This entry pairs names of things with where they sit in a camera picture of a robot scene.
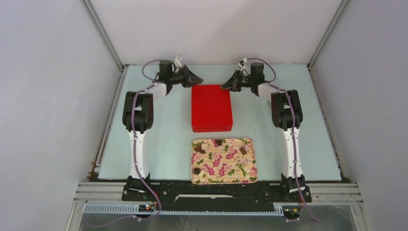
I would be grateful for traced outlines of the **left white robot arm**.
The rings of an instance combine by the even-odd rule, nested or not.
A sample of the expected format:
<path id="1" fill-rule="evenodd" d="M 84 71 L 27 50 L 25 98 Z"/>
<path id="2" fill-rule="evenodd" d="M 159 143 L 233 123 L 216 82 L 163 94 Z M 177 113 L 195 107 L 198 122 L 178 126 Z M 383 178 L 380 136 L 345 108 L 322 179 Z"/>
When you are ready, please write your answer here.
<path id="1" fill-rule="evenodd" d="M 150 170 L 144 155 L 144 139 L 154 121 L 154 102 L 167 96 L 174 85 L 191 88 L 203 83 L 181 59 L 149 61 L 142 67 L 142 75 L 152 83 L 139 91 L 128 91 L 125 96 L 122 123 L 130 138 L 131 162 L 127 186 L 140 200 L 151 197 Z"/>

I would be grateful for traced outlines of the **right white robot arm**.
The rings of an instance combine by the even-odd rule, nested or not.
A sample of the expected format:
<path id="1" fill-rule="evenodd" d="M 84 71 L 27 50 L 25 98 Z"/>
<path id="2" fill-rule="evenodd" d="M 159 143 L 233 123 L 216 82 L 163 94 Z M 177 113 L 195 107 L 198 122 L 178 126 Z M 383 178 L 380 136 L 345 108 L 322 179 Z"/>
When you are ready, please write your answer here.
<path id="1" fill-rule="evenodd" d="M 251 58 L 251 61 L 250 70 L 247 71 L 248 60 L 241 60 L 238 69 L 221 88 L 231 92 L 249 88 L 256 96 L 270 101 L 272 123 L 281 134 L 284 152 L 280 196 L 285 201 L 292 201 L 306 188 L 299 157 L 299 130 L 303 121 L 299 94 L 296 90 L 285 90 L 272 81 L 266 81 L 266 63 L 259 58 Z"/>

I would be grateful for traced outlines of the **red box lid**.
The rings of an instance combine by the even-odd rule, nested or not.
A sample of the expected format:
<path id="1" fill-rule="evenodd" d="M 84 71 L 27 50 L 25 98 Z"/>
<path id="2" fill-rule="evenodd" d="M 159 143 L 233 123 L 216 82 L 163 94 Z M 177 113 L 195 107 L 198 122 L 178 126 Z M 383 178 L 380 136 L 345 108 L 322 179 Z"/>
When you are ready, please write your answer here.
<path id="1" fill-rule="evenodd" d="M 220 85 L 193 86 L 191 127 L 195 133 L 231 131 L 233 115 L 230 92 Z"/>

